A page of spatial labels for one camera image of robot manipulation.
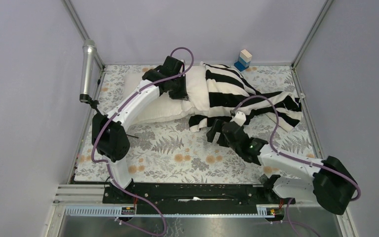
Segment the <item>white pillow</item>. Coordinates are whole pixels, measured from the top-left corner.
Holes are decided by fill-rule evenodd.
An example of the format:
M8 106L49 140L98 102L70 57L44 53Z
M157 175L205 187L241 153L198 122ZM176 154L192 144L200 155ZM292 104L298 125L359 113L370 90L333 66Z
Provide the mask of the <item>white pillow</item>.
M204 65L193 66L186 73L186 89L188 100L171 99L167 92L163 93L147 105L132 124L167 122L206 113L210 103Z

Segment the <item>black white striped pillowcase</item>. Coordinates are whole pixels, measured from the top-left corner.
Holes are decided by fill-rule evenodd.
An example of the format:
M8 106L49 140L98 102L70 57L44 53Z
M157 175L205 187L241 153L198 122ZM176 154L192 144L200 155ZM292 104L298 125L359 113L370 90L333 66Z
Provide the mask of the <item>black white striped pillowcase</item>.
M300 98L292 92L260 93L236 69L202 63L206 69L209 110L189 118L189 129L198 132L211 127L215 119L230 121L234 110L246 115L245 125L255 116L266 114L285 131L291 131L303 118Z

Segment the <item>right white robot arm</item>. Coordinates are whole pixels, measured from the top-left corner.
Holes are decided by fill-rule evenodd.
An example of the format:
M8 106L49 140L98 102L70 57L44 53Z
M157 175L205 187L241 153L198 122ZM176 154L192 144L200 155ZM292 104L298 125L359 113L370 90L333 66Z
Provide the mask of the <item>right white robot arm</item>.
M206 133L212 143L219 134L217 144L231 148L245 162L275 167L295 176L294 179L269 175L264 182L264 199L276 203L281 198L318 203L336 215L343 215L353 197L358 194L357 182L336 157L313 161L294 153L277 151L270 142L249 137L244 131L246 120L237 112L230 121L216 119Z

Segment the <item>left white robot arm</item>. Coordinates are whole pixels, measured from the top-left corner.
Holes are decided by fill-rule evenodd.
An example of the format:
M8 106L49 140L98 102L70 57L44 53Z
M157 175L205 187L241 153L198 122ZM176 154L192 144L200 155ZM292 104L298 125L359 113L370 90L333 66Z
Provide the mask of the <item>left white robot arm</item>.
M93 153L103 156L93 159L107 165L110 182L116 186L114 196L122 203L133 198L126 155L130 149L127 130L134 119L155 99L168 92L185 98L185 74L188 68L182 60L167 56L163 65L150 69L142 76L137 87L118 106L107 114L100 112L92 120Z

